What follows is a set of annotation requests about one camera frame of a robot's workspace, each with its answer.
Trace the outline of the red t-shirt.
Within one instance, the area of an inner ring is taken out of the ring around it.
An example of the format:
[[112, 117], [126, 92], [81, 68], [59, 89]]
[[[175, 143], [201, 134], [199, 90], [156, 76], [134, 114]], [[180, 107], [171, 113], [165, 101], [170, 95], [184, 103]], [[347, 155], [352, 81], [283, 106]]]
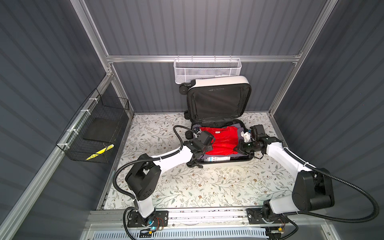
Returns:
[[238, 129], [233, 126], [226, 128], [208, 128], [201, 127], [200, 130], [203, 132], [208, 132], [212, 134], [215, 138], [213, 143], [213, 149], [209, 152], [206, 152], [207, 155], [212, 156], [229, 156], [237, 154], [234, 150], [238, 146], [239, 137]]

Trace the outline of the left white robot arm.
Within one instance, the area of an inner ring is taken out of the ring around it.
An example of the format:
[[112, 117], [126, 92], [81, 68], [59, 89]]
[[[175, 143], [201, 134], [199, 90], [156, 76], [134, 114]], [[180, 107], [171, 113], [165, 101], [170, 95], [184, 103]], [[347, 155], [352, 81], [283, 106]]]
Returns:
[[182, 141], [179, 148], [168, 153], [157, 157], [147, 154], [139, 157], [139, 162], [133, 164], [125, 180], [133, 191], [134, 203], [142, 218], [147, 219], [155, 214], [152, 194], [160, 176], [174, 167], [199, 159], [213, 149], [215, 140], [212, 134], [203, 131], [196, 138]]

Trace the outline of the white hard-shell suitcase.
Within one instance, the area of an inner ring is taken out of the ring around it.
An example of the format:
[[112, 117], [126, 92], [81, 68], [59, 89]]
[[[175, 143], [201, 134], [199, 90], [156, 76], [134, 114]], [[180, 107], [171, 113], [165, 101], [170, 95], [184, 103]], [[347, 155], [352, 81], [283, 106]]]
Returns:
[[[187, 97], [187, 110], [184, 117], [192, 122], [191, 129], [186, 132], [186, 138], [191, 140], [198, 135], [194, 128], [224, 128], [239, 125], [248, 132], [245, 124], [239, 120], [246, 109], [252, 87], [246, 77], [222, 77], [211, 79], [196, 79], [181, 84], [179, 92]], [[203, 168], [212, 164], [243, 163], [250, 161], [247, 156], [231, 157], [225, 162], [204, 162], [204, 159], [192, 160], [187, 163], [189, 168]]]

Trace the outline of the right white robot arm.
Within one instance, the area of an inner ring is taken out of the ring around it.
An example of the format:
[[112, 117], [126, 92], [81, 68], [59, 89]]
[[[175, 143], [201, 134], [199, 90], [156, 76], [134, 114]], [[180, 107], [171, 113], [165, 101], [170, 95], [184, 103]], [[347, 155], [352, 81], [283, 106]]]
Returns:
[[277, 215], [311, 212], [330, 208], [335, 204], [331, 177], [326, 169], [317, 169], [284, 147], [276, 137], [268, 136], [262, 125], [252, 126], [242, 138], [235, 150], [241, 154], [261, 152], [282, 165], [294, 179], [294, 188], [290, 195], [264, 201], [262, 217], [271, 222]]

